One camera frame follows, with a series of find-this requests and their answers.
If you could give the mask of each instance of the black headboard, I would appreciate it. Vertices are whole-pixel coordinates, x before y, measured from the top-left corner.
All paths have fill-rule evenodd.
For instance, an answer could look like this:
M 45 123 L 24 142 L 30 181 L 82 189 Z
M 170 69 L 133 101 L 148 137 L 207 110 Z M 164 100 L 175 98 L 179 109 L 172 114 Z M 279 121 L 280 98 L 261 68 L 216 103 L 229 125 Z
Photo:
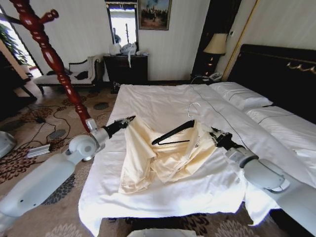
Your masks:
M 316 123 L 316 50 L 244 44 L 228 81 Z

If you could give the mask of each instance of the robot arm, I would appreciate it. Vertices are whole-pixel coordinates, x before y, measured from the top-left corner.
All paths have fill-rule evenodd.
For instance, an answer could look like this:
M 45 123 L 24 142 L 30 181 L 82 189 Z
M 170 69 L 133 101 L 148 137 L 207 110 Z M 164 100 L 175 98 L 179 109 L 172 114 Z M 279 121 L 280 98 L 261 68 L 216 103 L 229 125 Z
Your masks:
M 117 120 L 97 129 L 93 119 L 87 119 L 90 135 L 75 137 L 68 150 L 55 154 L 20 180 L 0 201 L 0 233 L 9 228 L 25 212 L 43 203 L 75 170 L 83 159 L 91 159 L 105 147 L 106 140 L 121 128 L 126 128 L 135 116 Z
M 316 236 L 316 189 L 302 183 L 272 162 L 260 159 L 252 151 L 232 141 L 230 133 L 216 128 L 210 133 L 217 147 L 244 169 L 245 178 L 272 197 L 294 220 Z

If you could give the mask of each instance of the shirt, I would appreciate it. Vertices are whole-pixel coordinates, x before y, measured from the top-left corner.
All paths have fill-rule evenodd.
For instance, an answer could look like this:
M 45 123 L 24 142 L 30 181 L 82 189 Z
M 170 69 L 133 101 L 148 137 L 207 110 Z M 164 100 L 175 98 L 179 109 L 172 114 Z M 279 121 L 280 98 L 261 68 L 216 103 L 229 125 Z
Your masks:
M 215 151 L 216 147 L 206 126 L 195 122 L 162 143 L 152 145 L 162 136 L 151 129 L 139 116 L 125 130 L 126 156 L 120 179 L 120 193 L 145 190 L 157 176 L 162 182 L 175 182 L 194 174 Z

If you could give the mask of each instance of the framed painting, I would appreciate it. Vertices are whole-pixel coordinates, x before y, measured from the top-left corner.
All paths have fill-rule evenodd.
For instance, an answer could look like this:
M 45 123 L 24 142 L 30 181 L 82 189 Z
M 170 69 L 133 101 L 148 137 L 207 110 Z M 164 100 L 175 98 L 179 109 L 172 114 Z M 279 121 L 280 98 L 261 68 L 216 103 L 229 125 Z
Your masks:
M 138 0 L 140 30 L 169 30 L 171 0 Z

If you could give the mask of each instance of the wooden coat rack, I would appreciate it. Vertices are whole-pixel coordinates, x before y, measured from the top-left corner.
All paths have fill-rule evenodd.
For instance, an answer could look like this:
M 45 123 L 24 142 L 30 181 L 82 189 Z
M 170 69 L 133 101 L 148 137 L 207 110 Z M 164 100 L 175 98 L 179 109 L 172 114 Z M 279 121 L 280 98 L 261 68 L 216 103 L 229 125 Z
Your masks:
M 29 0 L 9 1 L 13 3 L 19 13 L 20 20 L 14 19 L 14 22 L 23 25 L 28 31 L 30 31 L 33 39 L 39 43 L 44 59 L 56 73 L 58 81 L 63 85 L 68 99 L 74 104 L 75 110 L 79 115 L 85 130 L 89 132 L 89 129 L 85 124 L 85 120 L 90 118 L 87 108 L 82 104 L 80 96 L 71 85 L 70 78 L 65 73 L 63 61 L 55 49 L 50 45 L 49 38 L 44 31 L 44 24 L 57 18 L 59 16 L 58 12 L 53 9 L 50 12 L 45 13 L 42 18 L 39 18 L 30 6 Z

